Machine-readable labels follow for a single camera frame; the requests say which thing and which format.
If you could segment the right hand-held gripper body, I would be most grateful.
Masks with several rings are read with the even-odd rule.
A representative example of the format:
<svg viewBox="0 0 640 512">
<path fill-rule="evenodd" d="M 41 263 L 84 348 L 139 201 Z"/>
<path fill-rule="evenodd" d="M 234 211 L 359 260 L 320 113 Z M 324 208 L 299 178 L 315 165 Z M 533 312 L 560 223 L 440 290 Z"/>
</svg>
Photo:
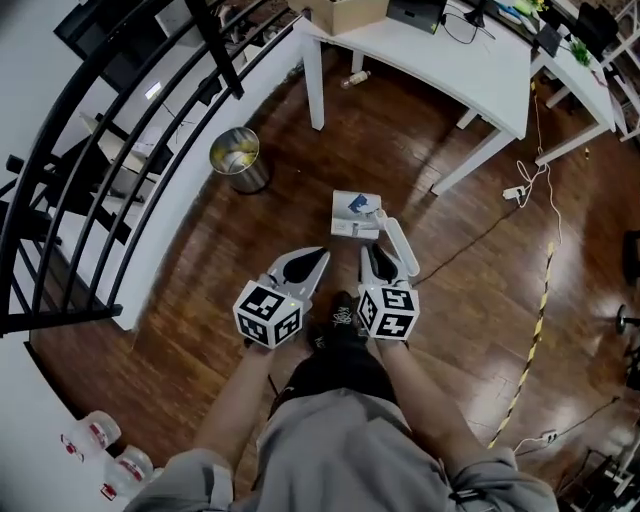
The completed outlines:
<svg viewBox="0 0 640 512">
<path fill-rule="evenodd" d="M 420 315 L 418 292 L 400 272 L 390 281 L 359 274 L 357 314 L 366 334 L 378 340 L 407 341 Z"/>
</svg>

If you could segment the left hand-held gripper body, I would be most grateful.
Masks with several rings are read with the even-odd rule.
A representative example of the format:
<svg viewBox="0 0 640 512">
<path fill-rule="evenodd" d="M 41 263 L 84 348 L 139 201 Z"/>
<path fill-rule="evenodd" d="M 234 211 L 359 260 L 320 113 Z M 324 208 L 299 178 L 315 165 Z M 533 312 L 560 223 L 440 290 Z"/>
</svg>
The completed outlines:
<svg viewBox="0 0 640 512">
<path fill-rule="evenodd" d="M 263 273 L 245 285 L 233 305 L 239 333 L 267 349 L 275 349 L 297 334 L 311 309 L 311 272 Z"/>
</svg>

